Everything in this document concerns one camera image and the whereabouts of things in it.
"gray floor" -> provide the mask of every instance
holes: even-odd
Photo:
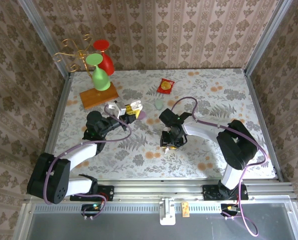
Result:
[[[258,238],[249,235],[241,219],[225,220],[219,214],[177,214],[174,226],[161,226],[158,214],[104,213],[90,221],[76,213],[43,213],[34,215],[27,240],[295,239],[282,204],[248,204],[244,209],[259,229]]]

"floral tablecloth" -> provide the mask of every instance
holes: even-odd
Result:
[[[157,93],[161,79],[175,81],[171,94]],[[265,150],[257,114],[241,69],[199,69],[199,70],[141,70],[116,71],[110,76],[124,104],[141,100],[146,118],[131,124],[132,136],[127,140],[107,143],[103,151],[72,170],[73,174],[86,174],[98,179],[126,178],[220,178],[226,168],[217,143],[189,136],[188,143],[177,150],[164,154],[159,147],[165,126],[159,120],[165,108],[171,108],[175,101],[185,96],[198,100],[196,116],[206,121],[223,125],[233,119],[244,123],[253,137]],[[81,142],[86,129],[86,117],[90,111],[104,114],[104,104],[85,110],[79,93],[93,88],[86,72],[76,72],[62,118],[55,154]],[[155,100],[163,100],[164,107],[157,110]],[[174,111],[177,114],[191,112],[194,103],[190,99],[180,102]],[[108,140],[120,139],[128,132],[117,128],[107,135]],[[258,152],[253,161],[263,156]],[[262,167],[253,167],[246,179],[272,179],[275,172],[271,161]]]

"patterned wallpaper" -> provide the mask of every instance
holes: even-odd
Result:
[[[251,75],[283,175],[298,196],[298,0]]]
[[[242,68],[277,0],[34,0],[59,49],[107,39],[116,70]]]
[[[0,0],[0,240],[15,229],[63,78],[17,1]]]

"red snack packet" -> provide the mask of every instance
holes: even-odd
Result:
[[[175,84],[174,81],[170,81],[163,78],[161,80],[160,86],[157,89],[157,92],[161,94],[170,94],[174,84]]]

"wooden base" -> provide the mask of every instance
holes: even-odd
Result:
[[[95,88],[92,88],[80,93],[84,109],[90,109],[118,97],[119,95],[112,82],[110,87],[105,91],[98,91]]]

